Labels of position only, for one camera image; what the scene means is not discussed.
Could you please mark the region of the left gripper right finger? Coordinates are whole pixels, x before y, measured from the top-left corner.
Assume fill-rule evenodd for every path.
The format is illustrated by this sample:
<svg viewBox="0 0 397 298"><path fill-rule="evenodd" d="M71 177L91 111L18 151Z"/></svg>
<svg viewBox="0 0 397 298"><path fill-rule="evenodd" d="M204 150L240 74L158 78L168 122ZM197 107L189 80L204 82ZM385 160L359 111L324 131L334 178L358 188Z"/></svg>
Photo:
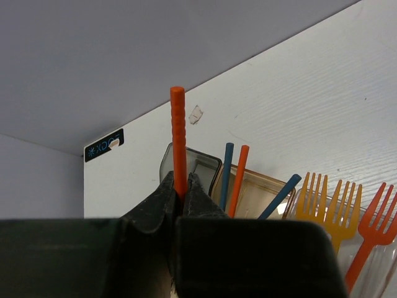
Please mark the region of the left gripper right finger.
<svg viewBox="0 0 397 298"><path fill-rule="evenodd" d="M176 220L179 297L347 297L331 242L318 225L231 219L191 174Z"/></svg>

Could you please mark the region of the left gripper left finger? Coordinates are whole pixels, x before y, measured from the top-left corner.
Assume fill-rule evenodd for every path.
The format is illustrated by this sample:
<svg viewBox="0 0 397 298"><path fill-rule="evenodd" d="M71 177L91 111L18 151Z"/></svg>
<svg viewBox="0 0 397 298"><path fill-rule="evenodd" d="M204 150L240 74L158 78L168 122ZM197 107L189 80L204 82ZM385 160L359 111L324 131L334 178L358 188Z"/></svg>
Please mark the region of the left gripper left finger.
<svg viewBox="0 0 397 298"><path fill-rule="evenodd" d="M119 218L1 221L2 297L169 297L174 176Z"/></svg>

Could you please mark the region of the red plastic chopstick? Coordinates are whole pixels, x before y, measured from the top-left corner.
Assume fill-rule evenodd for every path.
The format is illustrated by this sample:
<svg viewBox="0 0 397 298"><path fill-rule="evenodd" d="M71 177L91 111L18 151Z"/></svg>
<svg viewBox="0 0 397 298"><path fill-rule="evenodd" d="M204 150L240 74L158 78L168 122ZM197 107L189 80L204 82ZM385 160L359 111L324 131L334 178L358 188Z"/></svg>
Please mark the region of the red plastic chopstick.
<svg viewBox="0 0 397 298"><path fill-rule="evenodd" d="M172 147L174 163L174 189L181 202L187 192L187 157L185 131L185 90L181 86L170 88Z"/></svg>
<svg viewBox="0 0 397 298"><path fill-rule="evenodd" d="M233 187L233 192L231 196L231 203L230 203L230 208L228 215L231 218L234 218L235 212L236 212L236 207L238 204L238 197L239 197L239 192L241 189L243 177L244 177L244 171L248 159L248 154L249 154L249 146L248 145L243 145L241 147L240 155L239 155L239 161L238 161L238 167L236 171L236 177L234 180L234 187Z"/></svg>

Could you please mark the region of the orange plastic fork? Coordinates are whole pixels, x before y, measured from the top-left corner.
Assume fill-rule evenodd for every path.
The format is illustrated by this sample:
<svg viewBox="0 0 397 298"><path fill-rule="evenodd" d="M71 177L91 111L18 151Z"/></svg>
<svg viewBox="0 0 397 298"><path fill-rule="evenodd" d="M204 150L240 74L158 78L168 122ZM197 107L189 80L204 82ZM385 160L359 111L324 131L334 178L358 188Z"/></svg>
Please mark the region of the orange plastic fork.
<svg viewBox="0 0 397 298"><path fill-rule="evenodd" d="M295 218L322 225L326 213L328 176L307 172L297 199Z"/></svg>
<svg viewBox="0 0 397 298"><path fill-rule="evenodd" d="M342 180L339 180L332 195L332 199L326 210L324 228L331 236L331 242L337 255L344 240L354 237L360 219L360 205L362 198L362 185L356 187L356 183L345 183L342 198L339 195L342 190Z"/></svg>

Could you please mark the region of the red plastic fork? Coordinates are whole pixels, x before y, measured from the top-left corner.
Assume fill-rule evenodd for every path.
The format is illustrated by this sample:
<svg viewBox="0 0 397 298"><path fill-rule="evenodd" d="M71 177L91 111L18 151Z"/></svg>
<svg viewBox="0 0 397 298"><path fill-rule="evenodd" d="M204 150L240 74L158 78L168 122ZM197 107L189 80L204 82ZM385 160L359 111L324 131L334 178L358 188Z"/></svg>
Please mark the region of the red plastic fork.
<svg viewBox="0 0 397 298"><path fill-rule="evenodd" d="M365 265L365 262L373 248L377 245L389 245L396 238L396 214L394 215L393 220L390 222L388 228L386 228L396 207L396 194L387 212L385 212L385 208L388 204L394 185L389 186L386 196L382 200L380 209L375 219L372 221L372 217L375 214L385 188L386 183L382 183L371 203L367 207L367 210L365 211L361 221L359 222L358 232L364 241L357 251L356 256L353 259L352 264L350 265L345 276L345 282L349 293L352 292L355 283Z"/></svg>

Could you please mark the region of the grey smoked container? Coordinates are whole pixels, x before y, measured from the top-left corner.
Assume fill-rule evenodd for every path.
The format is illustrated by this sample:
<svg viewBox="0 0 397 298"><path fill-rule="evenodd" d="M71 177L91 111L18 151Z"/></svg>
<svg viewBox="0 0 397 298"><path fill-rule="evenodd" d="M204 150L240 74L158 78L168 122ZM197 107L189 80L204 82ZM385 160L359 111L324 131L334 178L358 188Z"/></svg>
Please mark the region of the grey smoked container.
<svg viewBox="0 0 397 298"><path fill-rule="evenodd" d="M210 195L215 183L216 177L220 172L222 161L215 157L191 149L186 148L187 174L195 173L198 175L203 189ZM167 146L163 159L159 167L159 182L161 183L168 172L173 170L173 145Z"/></svg>

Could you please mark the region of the left blue corner sticker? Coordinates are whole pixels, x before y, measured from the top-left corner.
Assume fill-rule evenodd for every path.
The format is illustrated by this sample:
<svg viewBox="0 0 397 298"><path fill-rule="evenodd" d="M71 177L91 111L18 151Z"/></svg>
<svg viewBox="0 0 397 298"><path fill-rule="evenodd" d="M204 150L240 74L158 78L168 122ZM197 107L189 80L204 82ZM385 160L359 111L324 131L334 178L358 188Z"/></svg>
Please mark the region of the left blue corner sticker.
<svg viewBox="0 0 397 298"><path fill-rule="evenodd" d="M110 152L112 149L122 146L124 141L124 131L123 129L118 129L101 138L100 140L88 145L84 149L84 161L87 163L94 158Z"/></svg>

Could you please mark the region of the white tape patch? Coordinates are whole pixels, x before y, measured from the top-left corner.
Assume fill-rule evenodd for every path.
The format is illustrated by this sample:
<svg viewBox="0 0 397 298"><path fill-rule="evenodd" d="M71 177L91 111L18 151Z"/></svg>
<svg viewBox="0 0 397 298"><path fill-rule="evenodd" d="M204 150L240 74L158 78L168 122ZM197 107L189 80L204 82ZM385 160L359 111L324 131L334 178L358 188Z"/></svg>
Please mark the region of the white tape patch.
<svg viewBox="0 0 397 298"><path fill-rule="evenodd" d="M191 125L195 125L203 116L203 111L201 108L196 105L193 109L193 111L189 115L189 123Z"/></svg>

